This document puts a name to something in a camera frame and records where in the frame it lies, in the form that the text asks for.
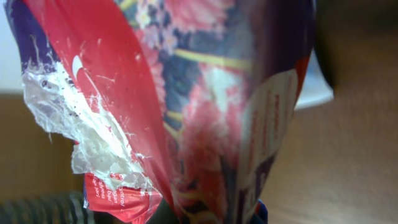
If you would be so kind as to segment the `purple red snack packet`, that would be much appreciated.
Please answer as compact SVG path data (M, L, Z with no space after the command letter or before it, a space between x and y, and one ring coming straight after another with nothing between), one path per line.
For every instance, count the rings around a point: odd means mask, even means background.
M313 47L311 0L20 0L24 101L75 142L85 207L267 223L260 201Z

